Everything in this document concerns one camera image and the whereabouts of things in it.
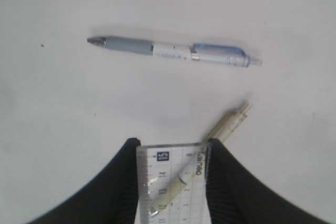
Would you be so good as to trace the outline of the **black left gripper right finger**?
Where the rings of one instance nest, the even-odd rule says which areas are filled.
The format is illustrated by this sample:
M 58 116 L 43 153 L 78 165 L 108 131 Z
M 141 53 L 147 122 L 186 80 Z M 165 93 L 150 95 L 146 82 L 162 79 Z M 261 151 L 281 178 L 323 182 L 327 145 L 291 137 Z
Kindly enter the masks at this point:
M 206 198 L 211 223 L 324 223 L 264 185 L 218 139 L 208 142 Z

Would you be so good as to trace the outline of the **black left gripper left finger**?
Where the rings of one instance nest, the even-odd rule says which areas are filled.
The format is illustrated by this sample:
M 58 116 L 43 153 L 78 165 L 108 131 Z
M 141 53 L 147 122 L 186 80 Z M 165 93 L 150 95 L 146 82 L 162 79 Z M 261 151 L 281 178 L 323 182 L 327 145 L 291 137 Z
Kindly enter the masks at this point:
M 78 192 L 32 223 L 134 223 L 138 206 L 137 138 Z

